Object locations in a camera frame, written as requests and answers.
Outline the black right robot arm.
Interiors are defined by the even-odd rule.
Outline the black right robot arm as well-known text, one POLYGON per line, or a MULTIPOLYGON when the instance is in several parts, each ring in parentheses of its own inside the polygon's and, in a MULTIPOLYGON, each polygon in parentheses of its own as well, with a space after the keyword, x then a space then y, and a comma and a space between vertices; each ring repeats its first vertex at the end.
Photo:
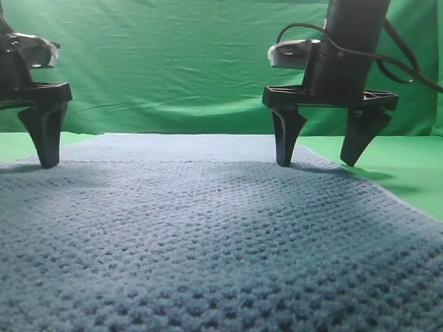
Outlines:
POLYGON ((300 107, 347 109, 340 159, 356 164, 372 140, 390 123, 398 96, 365 87, 385 24, 389 1, 330 1, 320 39, 278 40, 268 50, 274 68, 302 69, 300 85, 267 86, 263 104, 271 111, 276 161, 291 164, 306 119, 300 107))

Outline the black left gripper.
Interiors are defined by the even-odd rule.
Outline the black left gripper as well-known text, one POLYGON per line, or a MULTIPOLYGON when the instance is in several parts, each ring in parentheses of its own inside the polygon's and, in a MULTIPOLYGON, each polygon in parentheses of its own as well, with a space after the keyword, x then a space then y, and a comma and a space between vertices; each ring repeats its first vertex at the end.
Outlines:
POLYGON ((1 36, 1 109, 30 107, 18 113, 44 169, 60 162, 60 136, 68 102, 69 83, 34 81, 12 34, 1 36))

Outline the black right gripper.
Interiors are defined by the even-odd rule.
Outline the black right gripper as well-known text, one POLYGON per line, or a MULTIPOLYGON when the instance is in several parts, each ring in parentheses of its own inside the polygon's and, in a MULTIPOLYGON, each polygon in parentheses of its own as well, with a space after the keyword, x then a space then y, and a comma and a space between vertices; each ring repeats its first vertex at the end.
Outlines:
POLYGON ((392 118, 383 109, 393 111, 399 102, 394 93, 365 87, 370 67, 370 60, 345 55, 329 42, 320 41, 303 69, 301 84, 264 88, 262 103, 271 108, 279 166, 290 166, 296 141, 307 122, 299 106, 356 108, 347 110, 340 154, 347 166, 355 166, 368 145, 390 124, 392 118))

